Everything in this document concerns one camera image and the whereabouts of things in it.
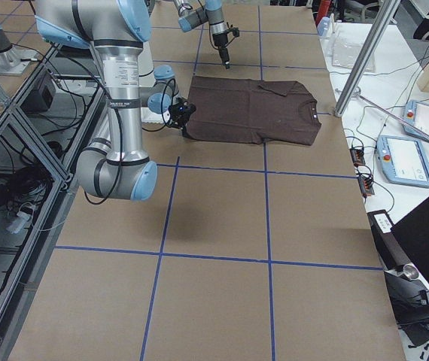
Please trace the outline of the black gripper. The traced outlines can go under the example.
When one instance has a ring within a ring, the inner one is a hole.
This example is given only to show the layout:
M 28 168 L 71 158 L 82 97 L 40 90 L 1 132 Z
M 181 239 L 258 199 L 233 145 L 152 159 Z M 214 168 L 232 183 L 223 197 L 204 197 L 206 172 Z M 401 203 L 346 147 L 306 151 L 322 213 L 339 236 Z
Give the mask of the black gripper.
M 221 62 L 225 69 L 231 67 L 230 56 L 228 52 L 228 36 L 227 33 L 219 33 L 214 35 L 214 46 L 218 49 Z
M 175 128 L 181 129 L 181 134 L 184 138 L 189 138 L 185 128 L 193 113 L 193 108 L 177 108 L 175 110 Z

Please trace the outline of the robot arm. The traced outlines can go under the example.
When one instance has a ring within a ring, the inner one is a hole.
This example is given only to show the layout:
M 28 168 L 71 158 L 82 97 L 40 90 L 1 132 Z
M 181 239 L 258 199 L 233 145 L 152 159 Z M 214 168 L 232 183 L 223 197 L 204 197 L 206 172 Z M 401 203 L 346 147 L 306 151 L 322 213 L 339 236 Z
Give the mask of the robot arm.
M 231 32 L 236 38 L 239 34 L 237 29 L 229 27 L 224 19 L 222 1 L 205 1 L 199 3 L 198 8 L 194 8 L 189 1 L 173 1 L 178 12 L 178 25 L 183 32 L 189 32 L 205 23 L 208 24 L 208 30 L 211 32 L 211 43 L 215 48 L 221 63 L 225 69 L 230 68 L 230 55 L 228 51 L 228 34 Z
M 155 68 L 142 86 L 138 60 L 151 37 L 143 1 L 39 1 L 35 15 L 43 39 L 88 49 L 99 72 L 107 114 L 78 157 L 76 175 L 84 191 L 101 199 L 149 199 L 157 164 L 142 143 L 141 110 L 169 114 L 170 127 L 183 129 L 196 106 L 180 97 L 169 66 Z

